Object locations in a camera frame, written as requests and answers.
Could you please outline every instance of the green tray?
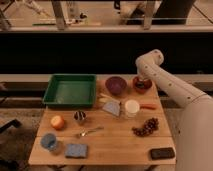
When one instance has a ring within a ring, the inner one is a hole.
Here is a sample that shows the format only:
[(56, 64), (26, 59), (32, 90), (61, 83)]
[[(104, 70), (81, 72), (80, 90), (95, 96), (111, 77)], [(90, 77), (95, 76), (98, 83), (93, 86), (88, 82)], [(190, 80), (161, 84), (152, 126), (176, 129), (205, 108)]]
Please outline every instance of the green tray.
[(48, 107), (92, 107), (95, 98), (95, 75), (54, 74), (43, 103)]

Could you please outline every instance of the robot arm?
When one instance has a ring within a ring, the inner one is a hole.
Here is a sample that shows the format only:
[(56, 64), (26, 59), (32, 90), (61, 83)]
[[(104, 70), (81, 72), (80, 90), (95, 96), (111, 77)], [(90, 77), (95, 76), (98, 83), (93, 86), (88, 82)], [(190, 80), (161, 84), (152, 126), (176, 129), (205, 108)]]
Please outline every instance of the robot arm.
[(153, 50), (136, 60), (140, 78), (148, 77), (165, 91), (177, 104), (186, 107), (197, 98), (211, 98), (203, 91), (173, 76), (159, 67), (164, 57), (159, 50)]
[(181, 107), (176, 171), (213, 171), (213, 99), (159, 65), (163, 54), (153, 50), (136, 60), (139, 77), (152, 79)]

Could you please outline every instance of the smartphone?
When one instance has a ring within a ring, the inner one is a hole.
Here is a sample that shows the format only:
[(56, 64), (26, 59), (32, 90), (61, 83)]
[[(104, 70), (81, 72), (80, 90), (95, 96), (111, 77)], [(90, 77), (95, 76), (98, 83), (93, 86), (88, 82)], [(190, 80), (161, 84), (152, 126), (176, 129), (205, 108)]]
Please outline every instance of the smartphone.
[(152, 160), (171, 159), (175, 157), (175, 152), (172, 147), (153, 148), (149, 152)]

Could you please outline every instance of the round fruit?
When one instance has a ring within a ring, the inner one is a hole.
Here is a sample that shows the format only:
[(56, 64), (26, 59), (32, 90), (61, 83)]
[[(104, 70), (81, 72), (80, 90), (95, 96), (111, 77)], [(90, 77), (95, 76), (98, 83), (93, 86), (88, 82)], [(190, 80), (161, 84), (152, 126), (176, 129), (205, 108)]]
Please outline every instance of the round fruit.
[(56, 130), (62, 129), (65, 125), (65, 121), (63, 117), (60, 115), (53, 116), (50, 123), (51, 123), (51, 126), (55, 128)]

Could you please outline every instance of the chair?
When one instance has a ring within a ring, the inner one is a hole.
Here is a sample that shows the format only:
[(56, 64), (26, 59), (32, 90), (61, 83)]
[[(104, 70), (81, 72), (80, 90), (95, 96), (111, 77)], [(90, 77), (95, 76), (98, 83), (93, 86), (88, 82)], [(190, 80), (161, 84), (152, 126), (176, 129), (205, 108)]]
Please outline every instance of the chair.
[[(21, 122), (19, 122), (17, 119), (14, 119), (14, 120), (6, 123), (2, 127), (0, 127), (0, 134), (11, 126), (14, 126), (15, 128), (19, 128), (21, 126)], [(0, 158), (0, 165), (8, 168), (11, 171), (15, 171), (19, 167), (19, 165), (16, 161), (6, 161), (2, 158)]]

